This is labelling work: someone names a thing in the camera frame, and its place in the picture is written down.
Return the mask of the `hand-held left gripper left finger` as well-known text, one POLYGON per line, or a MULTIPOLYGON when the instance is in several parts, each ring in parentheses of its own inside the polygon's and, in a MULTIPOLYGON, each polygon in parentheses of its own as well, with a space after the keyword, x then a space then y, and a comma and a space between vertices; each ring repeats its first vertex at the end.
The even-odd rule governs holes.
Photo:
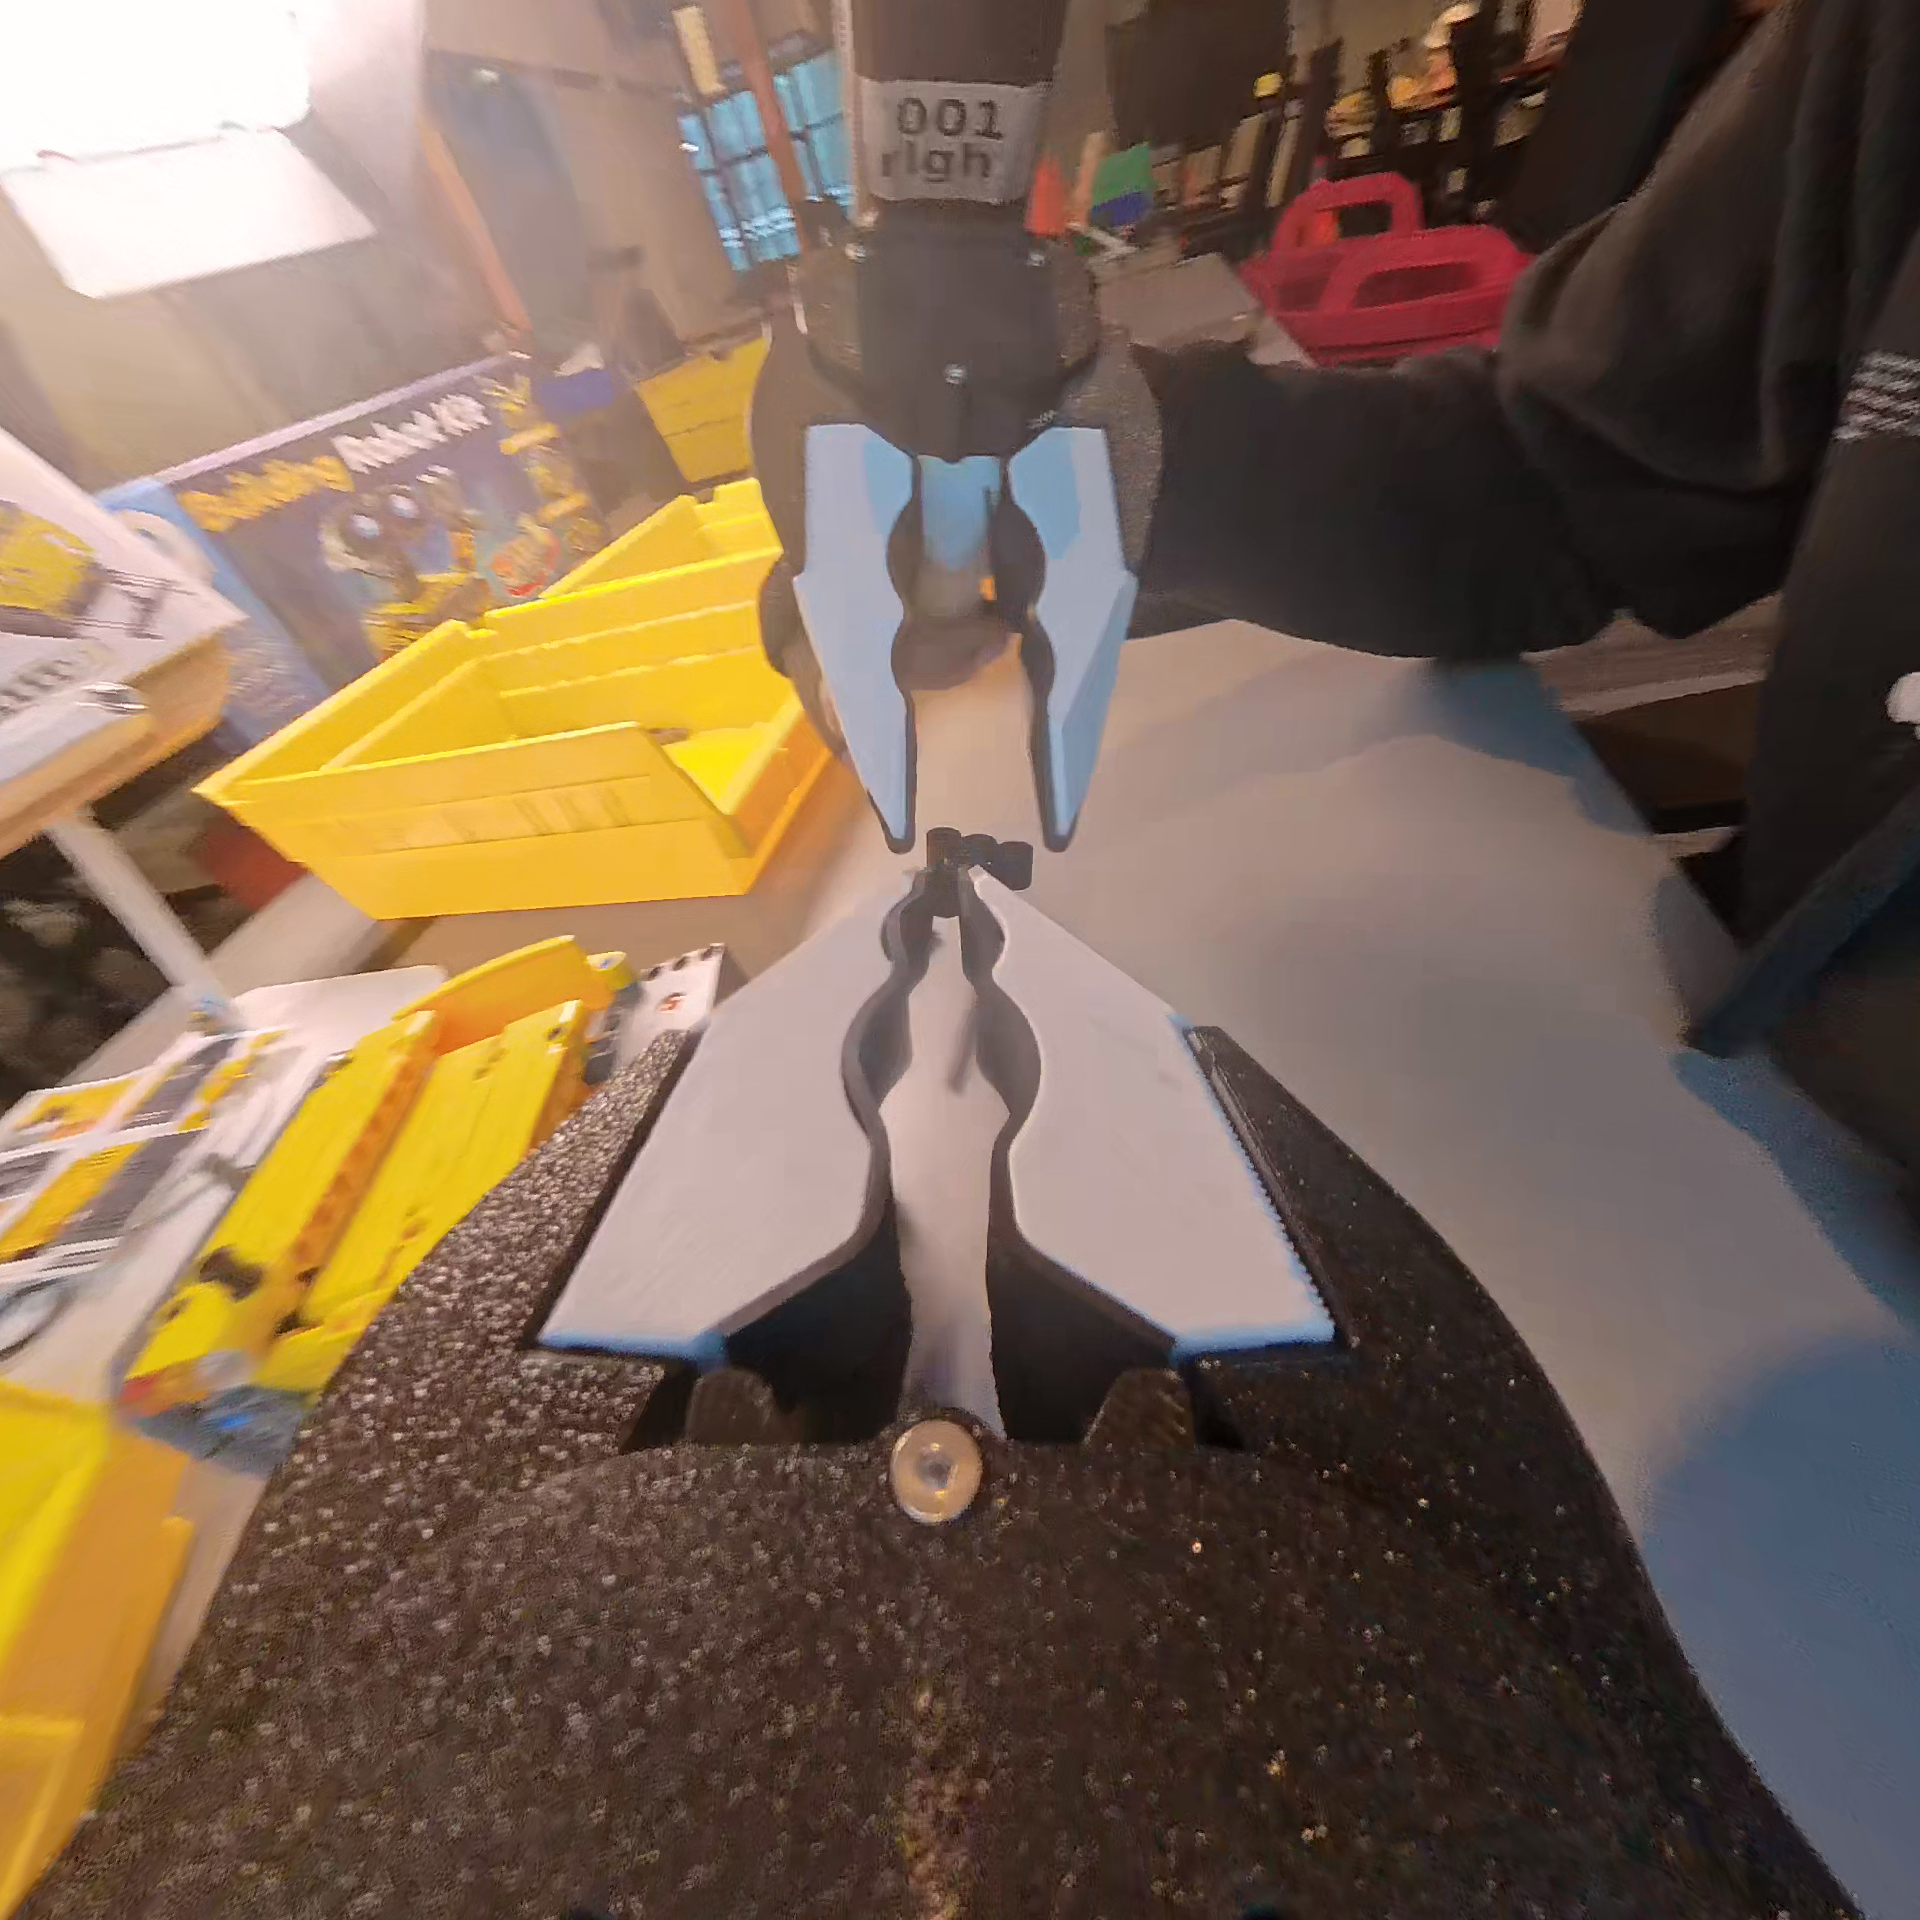
POLYGON ((881 1104, 909 1065, 929 877, 902 875, 725 999, 545 1319, 553 1354, 893 1410, 907 1298, 881 1104))

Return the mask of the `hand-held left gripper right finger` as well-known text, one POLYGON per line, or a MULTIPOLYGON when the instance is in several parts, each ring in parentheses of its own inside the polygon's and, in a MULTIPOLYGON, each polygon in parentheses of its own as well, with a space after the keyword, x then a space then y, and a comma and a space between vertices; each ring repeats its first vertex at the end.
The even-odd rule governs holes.
POLYGON ((1330 1354, 1338 1322, 1195 1028, 996 877, 967 883, 991 1149, 998 1410, 1099 1410, 1119 1377, 1330 1354))

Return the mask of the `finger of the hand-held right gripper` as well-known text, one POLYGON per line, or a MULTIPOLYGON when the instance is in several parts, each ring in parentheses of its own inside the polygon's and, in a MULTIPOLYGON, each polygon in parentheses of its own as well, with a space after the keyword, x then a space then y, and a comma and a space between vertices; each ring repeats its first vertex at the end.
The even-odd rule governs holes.
POLYGON ((890 851, 917 847, 917 733, 897 674, 907 605, 890 552, 934 473, 934 555, 973 555, 973 461, 907 453, 863 423, 813 423, 804 435, 804 562, 799 616, 849 760, 890 851))
POLYGON ((1009 461, 1006 584, 1028 690, 1041 833, 1063 853, 1089 803, 1139 589, 1098 427, 1053 425, 1009 461))

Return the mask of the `black holed brick beam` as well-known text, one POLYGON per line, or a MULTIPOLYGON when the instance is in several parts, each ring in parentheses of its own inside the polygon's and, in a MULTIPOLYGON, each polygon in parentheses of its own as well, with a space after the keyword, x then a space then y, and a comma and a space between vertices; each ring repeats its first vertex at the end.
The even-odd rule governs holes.
POLYGON ((893 964, 891 980, 902 993, 918 988, 940 923, 959 923, 981 880, 996 880, 1006 892, 1031 887, 1035 849, 1025 839, 989 833, 962 833, 951 825, 926 828, 918 866, 907 875, 900 898, 882 923, 882 949, 893 964))

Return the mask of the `yellow toy brick vehicle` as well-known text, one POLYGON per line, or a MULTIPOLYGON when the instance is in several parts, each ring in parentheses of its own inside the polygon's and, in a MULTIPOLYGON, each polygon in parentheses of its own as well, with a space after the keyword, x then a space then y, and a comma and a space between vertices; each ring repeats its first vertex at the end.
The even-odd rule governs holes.
POLYGON ((722 944, 638 967, 556 937, 401 1009, 252 1167, 123 1367, 118 1412, 212 1442, 300 1426, 421 1261, 734 976, 722 944))

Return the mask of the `grey desk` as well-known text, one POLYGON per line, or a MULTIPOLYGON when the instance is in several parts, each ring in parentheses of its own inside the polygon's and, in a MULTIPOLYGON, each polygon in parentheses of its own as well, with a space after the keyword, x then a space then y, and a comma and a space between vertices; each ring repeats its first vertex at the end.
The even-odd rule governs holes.
POLYGON ((998 1410, 969 921, 893 1410, 538 1338, 698 1040, 405 1285, 25 1915, 1915 1915, 1915 1241, 1519 671, 1139 640, 1020 895, 1338 1345, 998 1410))

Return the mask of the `yellow plastic bin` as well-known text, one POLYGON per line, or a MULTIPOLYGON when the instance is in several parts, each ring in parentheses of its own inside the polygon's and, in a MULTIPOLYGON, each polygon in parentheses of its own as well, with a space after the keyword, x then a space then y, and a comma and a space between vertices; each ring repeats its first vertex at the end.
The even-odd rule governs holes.
POLYGON ((199 784, 378 921, 745 896, 827 769, 753 605, 449 625, 199 784))
POLYGON ((687 490, 731 482, 753 472, 750 412, 769 338, 694 352, 636 383, 687 490))
POLYGON ((615 535, 540 596, 540 605, 583 593, 634 586, 667 572, 694 572, 702 579, 734 580, 754 596, 770 568, 781 559, 762 482, 753 476, 722 482, 703 497, 676 497, 634 529, 615 535))
POLYGON ((2 1915, 95 1805, 195 1540, 186 1459, 2 1383, 2 1915))

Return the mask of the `grey closed laptop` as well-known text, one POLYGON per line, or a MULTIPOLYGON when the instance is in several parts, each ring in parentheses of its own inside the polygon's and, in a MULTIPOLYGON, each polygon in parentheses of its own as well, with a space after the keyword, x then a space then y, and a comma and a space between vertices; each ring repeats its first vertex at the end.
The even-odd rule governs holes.
POLYGON ((1188 345, 1252 345, 1267 314, 1220 256, 1130 258, 1095 269, 1103 324, 1133 345, 1175 352, 1188 345))

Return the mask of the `red plastic chair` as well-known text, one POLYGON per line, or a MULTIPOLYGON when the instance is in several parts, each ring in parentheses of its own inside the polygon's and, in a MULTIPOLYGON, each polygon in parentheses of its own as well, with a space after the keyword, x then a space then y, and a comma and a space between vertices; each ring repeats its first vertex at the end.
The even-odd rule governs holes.
POLYGON ((1532 264, 1491 224, 1425 223, 1399 173, 1319 181, 1284 207, 1238 279, 1319 368, 1382 368, 1495 345, 1532 264))

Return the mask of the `white oval board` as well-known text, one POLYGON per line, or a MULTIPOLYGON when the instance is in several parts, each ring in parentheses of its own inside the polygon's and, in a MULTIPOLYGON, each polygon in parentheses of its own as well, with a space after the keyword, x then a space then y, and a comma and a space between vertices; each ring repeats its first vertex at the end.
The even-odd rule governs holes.
MULTIPOLYGON (((181 1283, 324 1069, 442 980, 436 967, 405 967, 242 994, 231 1034, 284 1027, 289 1042, 278 1067, 260 1079, 246 1112, 231 1112, 205 1133, 205 1157, 159 1196, 156 1212, 141 1217, 102 1275, 20 1357, 2 1360, 5 1381, 74 1401, 110 1401, 123 1367, 122 1352, 181 1283)), ((137 1067, 74 1083, 156 1065, 181 1040, 219 1034, 229 1031, 190 1028, 137 1067)))

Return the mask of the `dark printed cardboard box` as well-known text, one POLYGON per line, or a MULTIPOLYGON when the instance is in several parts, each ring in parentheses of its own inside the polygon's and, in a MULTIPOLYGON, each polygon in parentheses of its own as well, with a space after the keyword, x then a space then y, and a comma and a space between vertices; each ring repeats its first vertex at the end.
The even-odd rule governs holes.
POLYGON ((310 705, 535 602, 607 524, 533 361, 497 355, 98 493, 239 608, 310 705))

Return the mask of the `building instruction booklet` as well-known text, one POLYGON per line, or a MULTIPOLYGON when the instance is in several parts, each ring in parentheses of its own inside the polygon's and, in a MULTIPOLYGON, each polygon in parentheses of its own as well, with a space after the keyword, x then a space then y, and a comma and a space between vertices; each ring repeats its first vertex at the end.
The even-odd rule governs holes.
POLYGON ((205 1133, 246 1112, 285 1042, 284 1027, 187 1039, 154 1065, 37 1088, 5 1114, 2 1360, 20 1357, 102 1275, 205 1157, 205 1133))

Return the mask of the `open instruction booklet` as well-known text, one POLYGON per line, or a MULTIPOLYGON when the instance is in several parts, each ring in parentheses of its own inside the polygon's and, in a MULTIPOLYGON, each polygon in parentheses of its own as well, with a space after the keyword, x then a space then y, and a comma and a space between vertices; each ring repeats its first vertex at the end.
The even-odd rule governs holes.
POLYGON ((202 736, 234 683, 239 613, 60 468, 2 437, 2 721, 25 736, 101 687, 202 736))

